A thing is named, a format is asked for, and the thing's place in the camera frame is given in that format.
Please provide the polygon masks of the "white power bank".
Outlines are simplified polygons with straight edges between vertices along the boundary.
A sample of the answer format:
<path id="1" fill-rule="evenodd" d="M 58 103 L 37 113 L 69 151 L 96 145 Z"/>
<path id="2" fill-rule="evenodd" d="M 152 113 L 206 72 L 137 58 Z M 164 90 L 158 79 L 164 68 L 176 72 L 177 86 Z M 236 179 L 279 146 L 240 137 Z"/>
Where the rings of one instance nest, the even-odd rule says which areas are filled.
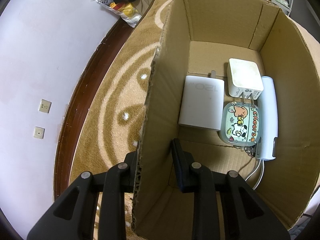
<path id="1" fill-rule="evenodd" d="M 264 90 L 258 98 L 260 110 L 261 137 L 257 144 L 255 157 L 259 160 L 269 161 L 276 158 L 275 148 L 278 138 L 278 109 L 274 81 L 269 76 L 261 78 Z"/>

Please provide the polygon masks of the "cartoon sticker case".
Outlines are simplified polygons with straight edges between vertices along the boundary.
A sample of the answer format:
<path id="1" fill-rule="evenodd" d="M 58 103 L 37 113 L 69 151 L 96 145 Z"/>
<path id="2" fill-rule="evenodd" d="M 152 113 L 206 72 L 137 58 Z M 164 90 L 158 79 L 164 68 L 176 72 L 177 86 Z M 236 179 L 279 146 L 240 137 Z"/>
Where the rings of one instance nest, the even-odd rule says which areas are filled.
<path id="1" fill-rule="evenodd" d="M 257 105 L 232 101 L 223 109 L 219 136 L 233 146 L 253 146 L 261 137 L 260 126 Z"/>

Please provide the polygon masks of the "large white 120W charger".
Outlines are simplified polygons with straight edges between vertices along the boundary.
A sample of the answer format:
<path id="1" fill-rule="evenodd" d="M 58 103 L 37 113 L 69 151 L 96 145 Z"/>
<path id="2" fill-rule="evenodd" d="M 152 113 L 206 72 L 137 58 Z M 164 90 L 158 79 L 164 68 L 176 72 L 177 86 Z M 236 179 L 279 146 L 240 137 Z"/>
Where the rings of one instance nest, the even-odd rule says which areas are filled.
<path id="1" fill-rule="evenodd" d="M 185 77 L 178 124 L 219 131 L 222 125 L 225 82 L 212 77 Z"/>

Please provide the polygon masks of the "small white square charger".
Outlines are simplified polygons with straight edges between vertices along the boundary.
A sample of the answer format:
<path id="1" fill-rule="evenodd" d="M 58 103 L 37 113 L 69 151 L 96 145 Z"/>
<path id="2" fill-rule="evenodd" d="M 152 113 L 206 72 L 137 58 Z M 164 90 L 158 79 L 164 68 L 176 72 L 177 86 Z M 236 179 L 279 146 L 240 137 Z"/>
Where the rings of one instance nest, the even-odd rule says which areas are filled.
<path id="1" fill-rule="evenodd" d="M 258 65 L 253 61 L 230 58 L 227 66 L 231 97 L 257 100 L 264 90 Z"/>

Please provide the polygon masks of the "brown cardboard box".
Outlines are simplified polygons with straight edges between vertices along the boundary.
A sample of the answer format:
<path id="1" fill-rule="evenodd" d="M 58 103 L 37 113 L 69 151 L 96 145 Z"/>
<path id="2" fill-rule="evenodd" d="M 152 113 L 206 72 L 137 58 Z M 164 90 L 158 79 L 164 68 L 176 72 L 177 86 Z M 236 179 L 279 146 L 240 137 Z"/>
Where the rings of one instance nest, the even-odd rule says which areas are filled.
<path id="1" fill-rule="evenodd" d="M 179 127 L 187 74 L 215 70 L 225 80 L 230 57 L 252 60 L 274 79 L 279 138 L 258 194 L 291 228 L 319 184 L 319 43 L 266 0 L 173 0 L 151 65 L 138 144 L 133 197 L 135 233 L 146 239 L 191 239 L 193 195 L 175 184 L 169 143 L 213 171 L 248 172 L 253 160 L 216 132 Z"/>

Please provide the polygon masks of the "beige patterned carpet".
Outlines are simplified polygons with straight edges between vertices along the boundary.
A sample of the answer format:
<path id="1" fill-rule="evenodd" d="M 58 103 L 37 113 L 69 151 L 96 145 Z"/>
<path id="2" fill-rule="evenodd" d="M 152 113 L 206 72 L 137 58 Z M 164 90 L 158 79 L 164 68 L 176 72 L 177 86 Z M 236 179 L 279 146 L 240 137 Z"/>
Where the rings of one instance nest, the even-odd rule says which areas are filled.
<path id="1" fill-rule="evenodd" d="M 71 180 L 75 180 L 84 171 L 93 174 L 105 172 L 123 161 L 127 153 L 138 149 L 146 115 L 145 103 L 151 65 L 172 1 L 154 0 L 112 62 L 82 128 L 73 160 Z M 249 176 L 255 165 L 254 159 L 251 159 L 253 166 L 248 172 L 233 170 L 243 177 Z M 135 233 L 132 226 L 133 197 L 134 194 L 126 197 L 125 206 L 129 239 L 141 237 Z"/>

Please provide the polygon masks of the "plastic snack bag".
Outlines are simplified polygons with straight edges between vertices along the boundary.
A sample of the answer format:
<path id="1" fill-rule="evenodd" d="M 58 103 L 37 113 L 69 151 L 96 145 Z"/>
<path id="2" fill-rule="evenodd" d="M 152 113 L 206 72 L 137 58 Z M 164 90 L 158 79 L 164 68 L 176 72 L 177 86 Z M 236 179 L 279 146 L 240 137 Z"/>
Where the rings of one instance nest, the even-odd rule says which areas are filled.
<path id="1" fill-rule="evenodd" d="M 91 0 L 101 5 L 103 8 L 111 11 L 115 15 L 121 17 L 131 28 L 134 28 L 140 19 L 141 14 L 135 6 L 127 1 L 115 3 L 114 0 Z"/>

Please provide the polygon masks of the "lower wall socket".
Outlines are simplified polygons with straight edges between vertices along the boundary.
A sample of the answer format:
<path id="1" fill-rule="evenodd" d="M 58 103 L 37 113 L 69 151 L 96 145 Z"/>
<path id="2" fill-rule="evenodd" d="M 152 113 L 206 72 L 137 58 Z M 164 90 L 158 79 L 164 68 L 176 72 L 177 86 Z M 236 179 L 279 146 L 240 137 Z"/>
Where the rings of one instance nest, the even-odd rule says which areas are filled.
<path id="1" fill-rule="evenodd" d="M 35 127 L 34 128 L 34 138 L 43 139 L 44 138 L 45 128 L 43 127 Z"/>

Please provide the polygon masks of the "wall socket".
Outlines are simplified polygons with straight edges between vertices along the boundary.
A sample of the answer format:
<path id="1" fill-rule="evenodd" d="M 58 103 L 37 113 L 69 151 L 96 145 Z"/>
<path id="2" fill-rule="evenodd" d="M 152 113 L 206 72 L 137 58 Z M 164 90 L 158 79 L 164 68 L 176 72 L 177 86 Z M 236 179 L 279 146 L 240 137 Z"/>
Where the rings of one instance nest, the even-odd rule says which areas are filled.
<path id="1" fill-rule="evenodd" d="M 43 139 L 44 138 L 45 128 L 43 127 L 35 127 L 34 128 L 34 138 Z"/>
<path id="2" fill-rule="evenodd" d="M 39 106 L 39 111 L 42 113 L 49 113 L 52 103 L 50 101 L 42 99 Z"/>

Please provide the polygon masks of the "upper wall socket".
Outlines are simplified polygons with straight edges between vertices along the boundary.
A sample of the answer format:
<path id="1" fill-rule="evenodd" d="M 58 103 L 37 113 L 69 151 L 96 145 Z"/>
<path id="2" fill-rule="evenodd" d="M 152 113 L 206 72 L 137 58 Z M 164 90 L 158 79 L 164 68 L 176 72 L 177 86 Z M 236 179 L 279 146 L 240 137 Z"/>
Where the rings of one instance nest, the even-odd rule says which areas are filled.
<path id="1" fill-rule="evenodd" d="M 50 101 L 42 99 L 39 106 L 39 111 L 42 113 L 49 113 L 52 103 Z"/>

